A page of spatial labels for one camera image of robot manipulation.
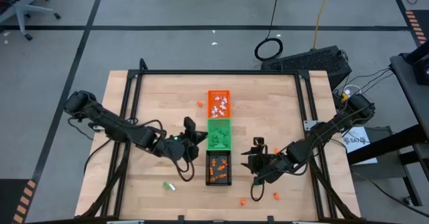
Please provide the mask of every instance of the green object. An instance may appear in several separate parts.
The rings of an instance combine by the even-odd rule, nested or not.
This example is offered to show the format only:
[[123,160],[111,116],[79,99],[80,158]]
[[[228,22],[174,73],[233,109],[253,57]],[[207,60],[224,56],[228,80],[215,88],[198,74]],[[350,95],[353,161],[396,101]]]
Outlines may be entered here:
[[168,190],[170,187],[168,187],[168,184],[167,184],[167,182],[162,182],[162,185],[164,186],[164,189],[166,189],[166,190]]
[[207,150],[229,150],[233,149],[232,127],[230,119],[207,120],[208,141]]

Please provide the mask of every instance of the floor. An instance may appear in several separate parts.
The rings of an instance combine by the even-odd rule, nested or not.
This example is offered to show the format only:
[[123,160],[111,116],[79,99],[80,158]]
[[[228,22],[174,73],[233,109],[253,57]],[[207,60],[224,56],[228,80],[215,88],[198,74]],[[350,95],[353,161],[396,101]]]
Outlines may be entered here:
[[[271,35],[283,41],[283,56],[311,48],[321,2],[278,0],[273,24],[286,26]],[[406,9],[429,9],[429,0],[415,5],[402,2]],[[0,35],[0,91],[6,96],[0,102],[0,178],[40,178],[27,222],[74,215],[90,141],[67,125],[58,108],[70,92],[84,89],[102,99],[109,71],[137,68],[140,58],[150,69],[259,69],[253,50],[266,37],[274,0],[38,0],[35,4],[54,8],[62,19],[34,13],[26,22],[32,25],[28,27],[32,42],[10,30],[14,26],[5,31],[9,35]],[[17,21],[4,24],[17,25]],[[202,26],[169,27],[174,25]],[[317,47],[337,45],[345,50],[351,77],[386,68],[391,56],[416,48],[396,0],[327,0],[320,25]],[[262,56],[275,53],[270,46],[261,51]],[[367,81],[361,78],[354,84]],[[368,92],[377,107],[368,126],[390,125],[400,131],[416,124],[399,89],[391,77]],[[38,161],[41,153],[46,162]],[[35,173],[36,165],[43,172]],[[429,189],[421,167],[409,169],[418,190]],[[377,183],[397,198],[407,195],[400,179]],[[424,222],[367,182],[356,179],[355,188],[362,215],[369,220]],[[419,209],[429,213],[429,197],[421,197],[424,206]]]

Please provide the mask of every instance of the white paper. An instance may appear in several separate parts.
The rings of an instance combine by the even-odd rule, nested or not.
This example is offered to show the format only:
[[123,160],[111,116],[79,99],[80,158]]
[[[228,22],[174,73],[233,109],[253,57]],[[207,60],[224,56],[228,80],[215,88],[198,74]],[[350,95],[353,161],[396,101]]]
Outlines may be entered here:
[[[344,144],[347,148],[347,153],[358,150],[369,145],[369,139],[364,127],[352,127],[350,131],[343,137]],[[376,164],[377,159],[372,158],[357,164]]]

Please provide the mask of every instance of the wooden table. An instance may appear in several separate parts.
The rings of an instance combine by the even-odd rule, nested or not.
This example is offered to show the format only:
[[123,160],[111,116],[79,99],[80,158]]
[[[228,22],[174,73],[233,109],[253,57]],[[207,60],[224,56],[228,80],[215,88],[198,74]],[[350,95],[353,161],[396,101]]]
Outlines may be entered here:
[[[116,114],[121,108],[126,76],[126,71],[112,71],[107,82],[103,106]],[[314,71],[310,76],[319,120],[327,121],[335,114],[327,75]],[[304,81],[302,86],[310,116]],[[240,165],[247,161],[240,153],[249,150],[255,136],[263,136],[271,152],[304,137],[293,76],[144,75],[137,118],[141,123],[159,119],[169,135],[176,135],[184,130],[183,118],[189,116],[196,122],[197,130],[206,131],[207,91],[214,89],[231,91],[233,185],[205,186],[206,140],[199,145],[195,177],[190,182],[180,179],[169,159],[151,156],[132,146],[120,218],[177,220],[178,215],[184,215],[186,220],[263,221],[273,215],[276,221],[317,220],[310,171],[303,176],[284,174],[275,183],[266,184],[265,196],[256,203],[250,198],[253,175]],[[204,107],[199,107],[197,101],[202,101]],[[342,141],[339,134],[334,139]],[[104,133],[96,133],[91,151],[106,140]],[[77,215],[90,207],[106,184],[112,149],[113,144],[106,146],[89,162]],[[350,210],[360,215],[344,147],[331,142],[325,152],[332,187]],[[163,181],[173,183],[176,191],[164,190]],[[280,195],[279,201],[274,199],[274,192]],[[116,188],[109,214],[113,213],[115,197]],[[244,207],[239,205],[242,198],[248,199]],[[327,205],[324,210],[325,216],[329,215]]]

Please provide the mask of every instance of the yellow cable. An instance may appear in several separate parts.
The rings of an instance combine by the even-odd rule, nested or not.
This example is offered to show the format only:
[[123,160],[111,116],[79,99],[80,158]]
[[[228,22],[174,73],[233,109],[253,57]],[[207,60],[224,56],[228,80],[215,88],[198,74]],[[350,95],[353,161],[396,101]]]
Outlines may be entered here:
[[317,15],[316,30],[314,31],[313,50],[316,49],[316,44],[317,44],[317,30],[319,28],[319,20],[320,20],[320,16],[322,15],[322,11],[323,11],[323,7],[324,7],[325,3],[326,3],[326,0],[323,0],[322,6],[320,7],[319,14]]

